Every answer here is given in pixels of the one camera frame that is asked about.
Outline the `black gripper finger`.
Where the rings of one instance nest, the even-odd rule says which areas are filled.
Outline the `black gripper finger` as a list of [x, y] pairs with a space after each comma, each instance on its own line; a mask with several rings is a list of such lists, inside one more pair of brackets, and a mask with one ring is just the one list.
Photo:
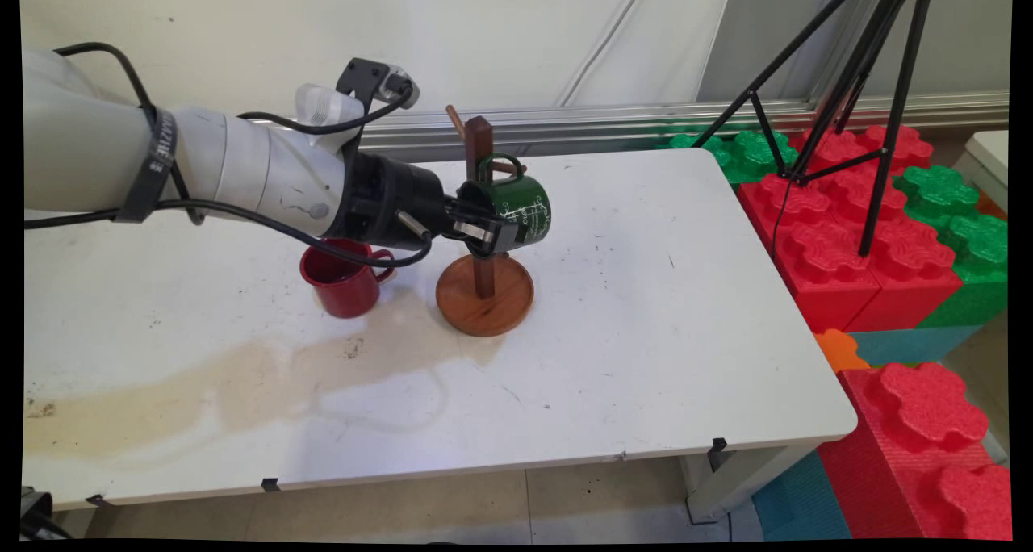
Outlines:
[[526, 225], [491, 217], [455, 220], [453, 231], [461, 233], [470, 253], [481, 259], [507, 254], [523, 247], [526, 239]]
[[444, 213], [453, 224], [502, 224], [503, 216], [483, 193], [444, 195]]

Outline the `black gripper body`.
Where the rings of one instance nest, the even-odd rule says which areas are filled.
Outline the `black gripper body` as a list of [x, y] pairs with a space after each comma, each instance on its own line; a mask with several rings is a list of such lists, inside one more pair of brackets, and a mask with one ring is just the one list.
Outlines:
[[345, 180], [345, 236], [371, 246], [416, 251], [422, 247], [420, 235], [402, 224], [397, 213], [409, 214], [432, 238], [455, 238], [451, 203], [432, 170], [357, 153]]

